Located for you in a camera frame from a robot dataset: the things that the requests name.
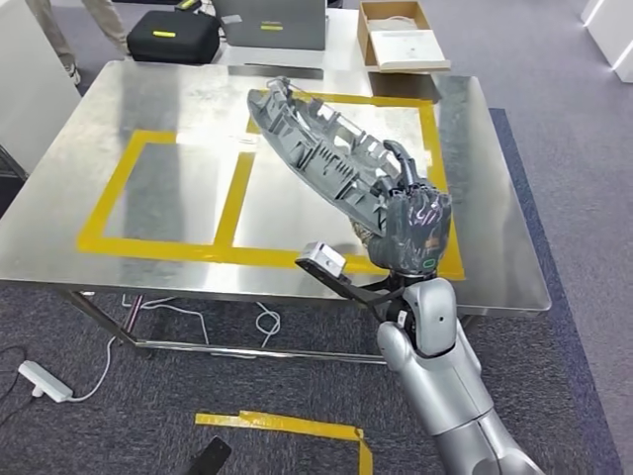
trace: power strip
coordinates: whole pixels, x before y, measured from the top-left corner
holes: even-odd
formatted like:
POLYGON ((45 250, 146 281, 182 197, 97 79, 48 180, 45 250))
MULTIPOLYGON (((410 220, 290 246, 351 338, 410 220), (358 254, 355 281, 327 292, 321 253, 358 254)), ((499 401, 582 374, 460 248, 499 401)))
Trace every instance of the power strip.
POLYGON ((18 372, 35 385, 33 388, 35 398, 45 394, 56 403, 64 403, 72 397, 72 389, 35 361, 25 361, 20 364, 18 372))

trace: white paper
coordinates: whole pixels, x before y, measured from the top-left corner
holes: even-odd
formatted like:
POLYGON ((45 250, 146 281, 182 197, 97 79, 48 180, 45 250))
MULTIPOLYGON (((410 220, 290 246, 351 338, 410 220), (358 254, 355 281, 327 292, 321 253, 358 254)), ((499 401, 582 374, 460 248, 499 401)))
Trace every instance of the white paper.
POLYGON ((379 69, 444 68, 444 58, 432 30, 370 32, 379 69))
POLYGON ((242 17, 240 15, 227 15, 222 17, 222 23, 225 25, 231 25, 232 23, 241 23, 242 17))

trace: black object on floor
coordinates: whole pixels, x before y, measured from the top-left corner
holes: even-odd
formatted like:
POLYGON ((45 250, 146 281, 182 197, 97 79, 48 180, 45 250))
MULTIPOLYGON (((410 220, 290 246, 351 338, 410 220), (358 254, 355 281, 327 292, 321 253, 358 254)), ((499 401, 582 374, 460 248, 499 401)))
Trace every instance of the black object on floor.
POLYGON ((9 208, 23 184, 20 178, 0 177, 0 217, 9 208))
POLYGON ((220 47, 220 23, 210 15, 147 12, 128 36, 137 61, 206 64, 220 47))
POLYGON ((201 454, 193 462, 186 475, 216 475, 231 455, 232 449, 220 437, 214 437, 201 454))

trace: blue carpet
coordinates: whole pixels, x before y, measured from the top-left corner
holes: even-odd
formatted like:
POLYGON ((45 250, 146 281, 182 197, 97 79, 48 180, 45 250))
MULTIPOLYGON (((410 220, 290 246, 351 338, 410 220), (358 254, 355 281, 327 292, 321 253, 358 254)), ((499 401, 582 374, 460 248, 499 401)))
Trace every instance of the blue carpet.
POLYGON ((548 321, 565 363, 583 440, 590 451, 597 473, 620 473, 622 469, 619 457, 598 396, 594 377, 582 349, 563 283, 556 270, 549 243, 538 215, 510 123, 503 109, 490 109, 490 116, 552 298, 548 321))

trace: shoe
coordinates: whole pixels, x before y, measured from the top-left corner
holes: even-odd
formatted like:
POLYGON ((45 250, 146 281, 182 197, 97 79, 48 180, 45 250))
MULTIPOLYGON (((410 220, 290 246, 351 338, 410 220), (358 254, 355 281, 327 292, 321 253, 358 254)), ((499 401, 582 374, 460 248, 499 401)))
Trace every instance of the shoe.
POLYGON ((73 62, 69 66, 64 67, 66 68, 66 72, 72 79, 72 83, 75 86, 78 86, 81 82, 81 76, 79 75, 79 70, 77 69, 77 63, 73 62))

